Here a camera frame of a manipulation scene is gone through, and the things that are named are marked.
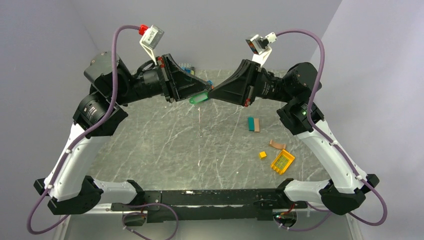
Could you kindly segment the green key tag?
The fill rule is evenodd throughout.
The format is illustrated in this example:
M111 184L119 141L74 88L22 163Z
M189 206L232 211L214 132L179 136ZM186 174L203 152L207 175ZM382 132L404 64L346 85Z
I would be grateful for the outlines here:
M189 99L189 103L192 105L199 104L201 102L207 101L209 99L207 92L199 93Z

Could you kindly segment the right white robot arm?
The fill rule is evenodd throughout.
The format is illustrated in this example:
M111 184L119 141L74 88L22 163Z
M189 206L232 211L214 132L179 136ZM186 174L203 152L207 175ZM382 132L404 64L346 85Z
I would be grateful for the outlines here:
M277 110L280 121L309 147L330 178L323 181L287 179L278 187L276 203L282 208L299 201L319 203L334 214L345 215L360 207L379 179L353 162L347 162L335 144L324 114L315 104L307 108L316 76L317 70L309 62L298 63L283 77L277 77L258 63L244 59L208 96L244 107L256 98L283 102L284 106Z

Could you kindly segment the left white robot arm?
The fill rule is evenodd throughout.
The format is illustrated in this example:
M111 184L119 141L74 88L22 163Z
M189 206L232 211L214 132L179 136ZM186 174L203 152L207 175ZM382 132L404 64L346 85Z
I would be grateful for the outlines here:
M139 209L145 191L134 181L101 181L88 175L99 150L128 116L124 108L133 102L164 96L172 103L211 90L210 83L184 71L170 54L145 62L130 73L110 51L96 55L84 76L90 81L89 94L79 103L69 139L51 174L37 179L34 188L49 197L54 215L79 215L99 204L122 204Z

